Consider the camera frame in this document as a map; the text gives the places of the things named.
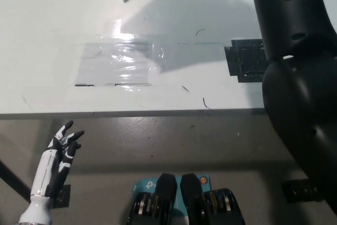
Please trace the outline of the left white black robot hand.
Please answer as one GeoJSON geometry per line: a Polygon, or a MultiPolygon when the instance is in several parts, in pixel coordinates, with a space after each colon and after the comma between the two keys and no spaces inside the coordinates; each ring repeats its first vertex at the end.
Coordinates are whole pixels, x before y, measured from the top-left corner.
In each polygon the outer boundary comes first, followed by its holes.
{"type": "Polygon", "coordinates": [[[31,195],[55,199],[70,172],[75,153],[81,148],[78,139],[84,131],[66,134],[73,125],[70,120],[52,137],[39,161],[31,195]]]}

